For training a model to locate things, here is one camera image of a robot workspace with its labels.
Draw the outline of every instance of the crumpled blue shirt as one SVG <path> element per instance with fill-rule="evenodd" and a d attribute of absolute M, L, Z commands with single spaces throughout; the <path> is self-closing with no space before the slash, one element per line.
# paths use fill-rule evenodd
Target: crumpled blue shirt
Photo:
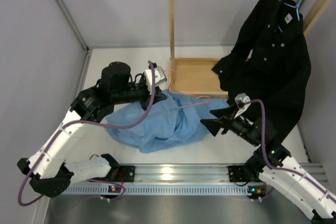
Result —
<path fill-rule="evenodd" d="M 209 102 L 187 108 L 181 106 L 206 101 L 184 94 L 162 93 L 167 99 L 152 106 L 148 116 L 137 126 L 126 129 L 108 129 L 113 139 L 120 143 L 138 148 L 140 152 L 150 153 L 179 145 L 202 140 L 209 134 L 207 128 L 200 123 L 201 119 L 214 119 L 210 110 L 228 107 L 224 100 L 210 99 Z M 140 103 L 131 103 L 105 117 L 110 125 L 130 125 L 136 122 L 144 111 Z"/>

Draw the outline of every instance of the black shirt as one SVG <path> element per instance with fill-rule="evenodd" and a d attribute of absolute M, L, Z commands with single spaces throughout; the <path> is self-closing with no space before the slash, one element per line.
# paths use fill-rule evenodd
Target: black shirt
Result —
<path fill-rule="evenodd" d="M 303 16 L 298 20 L 292 0 L 259 0 L 240 29 L 232 52 L 212 69 L 229 103 L 239 93 L 262 99 L 266 118 L 282 142 L 298 123 L 305 102 L 311 65 L 303 35 Z M 253 49 L 251 59 L 246 61 Z M 244 115 L 252 121 L 261 116 L 259 104 Z"/>

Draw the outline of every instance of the wooden clothes rack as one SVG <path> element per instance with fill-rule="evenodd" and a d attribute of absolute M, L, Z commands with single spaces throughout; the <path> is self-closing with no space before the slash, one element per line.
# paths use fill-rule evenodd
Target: wooden clothes rack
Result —
<path fill-rule="evenodd" d="M 307 35 L 312 26 L 322 15 L 332 0 L 316 0 L 303 21 L 303 34 Z M 219 61 L 217 58 L 176 58 L 175 57 L 175 27 L 174 0 L 169 0 L 170 21 L 170 67 L 175 70 L 175 78 L 171 78 L 172 89 L 194 95 L 208 95 L 226 98 L 228 92 L 219 87 L 217 74 L 212 67 Z"/>

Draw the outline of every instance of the hanger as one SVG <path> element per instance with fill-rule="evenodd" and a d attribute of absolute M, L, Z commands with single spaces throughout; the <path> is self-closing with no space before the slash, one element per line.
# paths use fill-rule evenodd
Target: hanger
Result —
<path fill-rule="evenodd" d="M 302 1 L 303 0 L 298 0 L 297 4 L 294 6 L 294 5 L 290 5 L 290 4 L 287 4 L 287 3 L 284 3 L 285 5 L 289 6 L 289 7 L 292 7 L 292 8 L 295 8 L 296 9 L 296 14 L 298 16 L 298 21 L 300 21 L 300 15 L 299 15 L 299 7 L 300 5 L 302 4 Z"/>

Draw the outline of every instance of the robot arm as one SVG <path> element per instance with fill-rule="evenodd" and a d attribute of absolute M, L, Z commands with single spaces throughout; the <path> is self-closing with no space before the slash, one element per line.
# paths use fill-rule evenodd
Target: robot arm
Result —
<path fill-rule="evenodd" d="M 30 185 L 34 191 L 55 197 L 69 185 L 80 181 L 115 178 L 119 164 L 109 154 L 70 163 L 66 158 L 87 132 L 113 112 L 114 105 L 139 101 L 146 110 L 153 91 L 153 103 L 165 99 L 157 87 L 166 81 L 164 72 L 156 64 L 152 67 L 152 70 L 139 74 L 141 78 L 136 83 L 136 80 L 129 82 L 131 69 L 127 64 L 113 62 L 103 69 L 101 79 L 94 87 L 78 94 L 49 140 L 33 156 L 21 158 L 17 164 L 22 173 L 31 178 Z"/>
<path fill-rule="evenodd" d="M 249 104 L 249 97 L 240 94 L 232 106 L 211 111 L 217 119 L 201 120 L 214 136 L 221 129 L 221 134 L 231 130 L 253 146 L 260 145 L 243 166 L 229 167 L 232 171 L 230 180 L 266 182 L 292 201 L 314 223 L 336 223 L 336 195 L 307 173 L 276 140 L 277 132 L 271 122 L 263 118 L 251 123 L 241 116 Z"/>

